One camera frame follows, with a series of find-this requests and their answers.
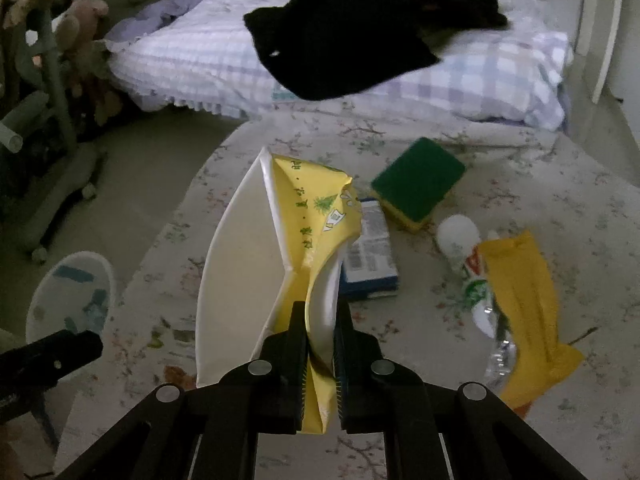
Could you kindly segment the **yellow white tissue pack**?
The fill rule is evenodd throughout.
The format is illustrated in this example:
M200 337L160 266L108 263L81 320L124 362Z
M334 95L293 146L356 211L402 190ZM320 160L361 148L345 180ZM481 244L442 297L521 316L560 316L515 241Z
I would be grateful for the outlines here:
M196 383L213 385L258 356L305 305L311 355L302 430L324 434L335 410L333 333L341 268L361 234L352 177L260 150L210 242L196 310Z

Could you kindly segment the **white AD drink bottle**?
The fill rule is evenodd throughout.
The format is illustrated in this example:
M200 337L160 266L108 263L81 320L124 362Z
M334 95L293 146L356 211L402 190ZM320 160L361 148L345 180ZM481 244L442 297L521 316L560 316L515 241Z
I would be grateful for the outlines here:
M462 281L462 309L469 312L475 326L491 340L484 383L497 393L514 371L518 350L478 251L482 241L477 225L463 214L447 217L436 229L437 246Z

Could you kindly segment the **yellow cloth strip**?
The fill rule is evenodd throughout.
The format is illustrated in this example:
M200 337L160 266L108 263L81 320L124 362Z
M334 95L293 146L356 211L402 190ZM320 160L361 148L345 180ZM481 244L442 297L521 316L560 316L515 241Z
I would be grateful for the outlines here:
M530 232L486 240L478 252L516 347L516 363L500 399L510 408L522 408L573 374L584 355L559 340L558 295Z

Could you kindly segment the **white trash bin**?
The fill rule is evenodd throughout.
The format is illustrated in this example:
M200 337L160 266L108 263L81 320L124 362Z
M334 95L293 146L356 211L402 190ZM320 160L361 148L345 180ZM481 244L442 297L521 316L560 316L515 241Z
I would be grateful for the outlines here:
M101 335L116 299L116 280L107 258L96 252L74 252L49 270L32 295L26 342L59 330Z

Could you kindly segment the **walnut snack wrapper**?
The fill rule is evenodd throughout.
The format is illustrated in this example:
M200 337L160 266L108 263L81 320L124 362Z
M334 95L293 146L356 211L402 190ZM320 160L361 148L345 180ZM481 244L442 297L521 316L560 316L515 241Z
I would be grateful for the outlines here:
M194 330L154 326L146 348L158 384L173 384L186 391L196 388Z

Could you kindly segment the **blue white box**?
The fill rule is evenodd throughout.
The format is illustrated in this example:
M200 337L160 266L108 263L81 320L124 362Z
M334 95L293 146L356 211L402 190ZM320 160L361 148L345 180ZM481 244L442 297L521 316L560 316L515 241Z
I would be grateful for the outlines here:
M385 214L374 198L363 200L361 210L361 235L343 262L338 296L346 301L395 296L399 275Z

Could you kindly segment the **grey office chair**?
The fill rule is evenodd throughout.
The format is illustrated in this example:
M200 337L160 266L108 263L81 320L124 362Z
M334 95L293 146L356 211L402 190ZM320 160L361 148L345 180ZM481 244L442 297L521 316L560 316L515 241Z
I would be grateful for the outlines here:
M1 223L35 263L78 203L96 196L104 161L72 118L73 0L1 0Z

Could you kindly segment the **green yellow sponge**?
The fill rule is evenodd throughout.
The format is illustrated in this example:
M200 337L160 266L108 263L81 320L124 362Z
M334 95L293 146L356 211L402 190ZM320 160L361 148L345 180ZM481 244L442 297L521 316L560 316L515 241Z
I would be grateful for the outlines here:
M406 229L418 232L465 171L456 156L420 138L372 180L371 190Z

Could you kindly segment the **floral bed sheet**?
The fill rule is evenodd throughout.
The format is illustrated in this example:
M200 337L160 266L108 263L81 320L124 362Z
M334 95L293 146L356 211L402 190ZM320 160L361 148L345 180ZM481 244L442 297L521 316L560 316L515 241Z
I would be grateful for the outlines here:
M465 163L432 222L470 217L503 238L533 235L558 294L559 337L580 367L537 399L529 423L590 479L639 474L639 191L566 136L501 126L390 122L309 110L277 112L236 129L186 196L111 308L105 348L78 393L54 468L62 471L159 386L146 348L154 326L194 330L210 241L266 148L343 170L360 197L419 138Z

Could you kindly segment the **plush toy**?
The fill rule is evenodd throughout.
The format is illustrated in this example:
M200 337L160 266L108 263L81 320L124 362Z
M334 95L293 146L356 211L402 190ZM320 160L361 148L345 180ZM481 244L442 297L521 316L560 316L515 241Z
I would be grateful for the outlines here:
M64 13L54 31L56 45L81 78L104 78L106 57L110 54L102 40L96 38L107 18L104 0L75 0Z

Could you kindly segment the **purple plaid pillow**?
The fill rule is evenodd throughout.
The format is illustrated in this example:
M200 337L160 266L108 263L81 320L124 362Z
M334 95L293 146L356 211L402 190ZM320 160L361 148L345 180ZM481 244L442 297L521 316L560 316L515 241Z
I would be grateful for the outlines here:
M109 42L112 77L142 110L176 104L239 117L346 107L368 117L450 113L550 131L563 125L562 85L574 54L567 34L548 27L548 6L539 0L498 0L508 29L462 32L442 49L438 64L324 102L302 101L278 84L243 24L245 13L287 1L202 0L156 32Z

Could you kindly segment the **black garment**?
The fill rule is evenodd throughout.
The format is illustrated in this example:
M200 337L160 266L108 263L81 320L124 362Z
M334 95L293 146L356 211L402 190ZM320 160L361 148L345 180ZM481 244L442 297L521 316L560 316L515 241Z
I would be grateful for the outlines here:
M458 32L508 20L497 0L288 0L245 14L244 24L279 84L322 101L435 65Z

